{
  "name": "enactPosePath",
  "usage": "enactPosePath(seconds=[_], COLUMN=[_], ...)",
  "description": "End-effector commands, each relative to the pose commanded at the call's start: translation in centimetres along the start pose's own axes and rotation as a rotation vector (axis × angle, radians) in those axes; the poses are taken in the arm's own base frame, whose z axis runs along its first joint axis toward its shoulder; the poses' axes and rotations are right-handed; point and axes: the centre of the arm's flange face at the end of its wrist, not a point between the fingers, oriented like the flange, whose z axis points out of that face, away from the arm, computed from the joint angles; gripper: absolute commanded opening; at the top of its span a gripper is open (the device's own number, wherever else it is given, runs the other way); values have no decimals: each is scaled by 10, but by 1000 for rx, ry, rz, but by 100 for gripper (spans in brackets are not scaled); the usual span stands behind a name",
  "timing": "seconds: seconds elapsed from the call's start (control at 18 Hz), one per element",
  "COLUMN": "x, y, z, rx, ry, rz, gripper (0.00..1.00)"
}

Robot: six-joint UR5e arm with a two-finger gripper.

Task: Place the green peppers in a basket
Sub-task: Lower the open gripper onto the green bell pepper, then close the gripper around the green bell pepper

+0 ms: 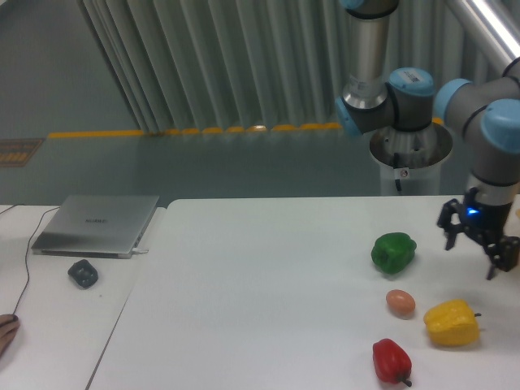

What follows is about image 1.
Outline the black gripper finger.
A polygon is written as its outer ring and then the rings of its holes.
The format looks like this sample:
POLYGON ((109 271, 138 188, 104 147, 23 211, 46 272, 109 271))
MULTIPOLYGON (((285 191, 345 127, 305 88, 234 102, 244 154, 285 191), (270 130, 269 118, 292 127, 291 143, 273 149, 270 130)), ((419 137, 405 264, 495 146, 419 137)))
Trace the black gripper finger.
POLYGON ((518 265, 519 238, 517 236, 502 236, 497 242, 490 242, 484 247, 491 265, 486 280, 492 280, 496 271, 509 272, 518 265))
POLYGON ((464 206, 457 199, 451 199, 442 205, 436 224, 444 231, 445 250, 452 249, 456 244, 457 235, 464 232, 464 212, 464 206))

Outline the person's hand on mouse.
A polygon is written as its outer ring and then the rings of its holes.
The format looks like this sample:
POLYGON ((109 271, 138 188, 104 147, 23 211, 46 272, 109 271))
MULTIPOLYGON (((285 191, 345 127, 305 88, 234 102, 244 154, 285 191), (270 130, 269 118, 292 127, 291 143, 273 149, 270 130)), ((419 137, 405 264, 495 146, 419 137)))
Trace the person's hand on mouse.
POLYGON ((2 314, 0 317, 0 354, 3 355, 20 328, 20 320, 15 314, 2 314))

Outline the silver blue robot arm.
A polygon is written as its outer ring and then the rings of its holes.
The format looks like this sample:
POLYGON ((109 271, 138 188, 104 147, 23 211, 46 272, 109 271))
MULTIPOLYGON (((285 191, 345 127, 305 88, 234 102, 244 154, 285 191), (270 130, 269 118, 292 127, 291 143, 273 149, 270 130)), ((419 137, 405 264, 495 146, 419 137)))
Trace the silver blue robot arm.
POLYGON ((352 135, 388 129, 384 161, 401 170, 411 167, 404 147, 417 139, 428 155, 435 153, 434 117, 458 134, 474 151, 462 200, 446 202, 437 224, 452 248, 464 234, 483 248, 490 268, 511 271, 518 264, 519 239, 504 226, 519 190, 519 29, 498 1, 450 1, 449 10, 500 73, 476 85, 451 80, 436 89, 418 68, 382 77, 388 25, 395 1, 344 1, 351 19, 349 82, 336 99, 343 129, 352 135))

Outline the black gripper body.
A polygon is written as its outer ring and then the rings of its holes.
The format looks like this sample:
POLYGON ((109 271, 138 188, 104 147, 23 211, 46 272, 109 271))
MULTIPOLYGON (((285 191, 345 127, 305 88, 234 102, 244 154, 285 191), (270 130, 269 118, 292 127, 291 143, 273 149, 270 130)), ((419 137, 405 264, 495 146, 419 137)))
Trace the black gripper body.
POLYGON ((500 240, 512 204, 490 198, 478 187, 469 188, 459 212, 465 234, 473 240, 500 240))

